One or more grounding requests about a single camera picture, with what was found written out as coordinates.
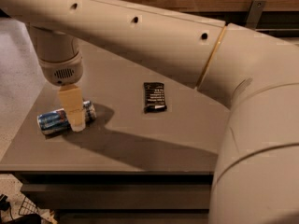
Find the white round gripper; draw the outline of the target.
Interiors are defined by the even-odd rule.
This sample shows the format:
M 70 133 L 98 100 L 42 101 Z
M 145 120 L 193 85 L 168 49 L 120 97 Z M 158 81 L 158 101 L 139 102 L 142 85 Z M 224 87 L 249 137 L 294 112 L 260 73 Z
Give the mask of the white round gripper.
M 81 88 L 76 86 L 83 75 L 81 53 L 66 60 L 38 58 L 45 79 L 54 86 L 62 86 L 58 97 L 73 132 L 81 132 L 86 127 L 85 111 Z

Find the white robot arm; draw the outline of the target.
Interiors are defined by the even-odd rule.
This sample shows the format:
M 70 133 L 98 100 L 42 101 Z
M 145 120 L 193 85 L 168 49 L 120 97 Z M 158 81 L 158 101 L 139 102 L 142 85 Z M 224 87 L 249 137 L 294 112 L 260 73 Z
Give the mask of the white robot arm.
M 299 48 L 209 18 L 120 0 L 0 0 L 26 23 L 47 79 L 84 127 L 78 41 L 155 69 L 231 111 L 216 164 L 209 224 L 298 224 Z

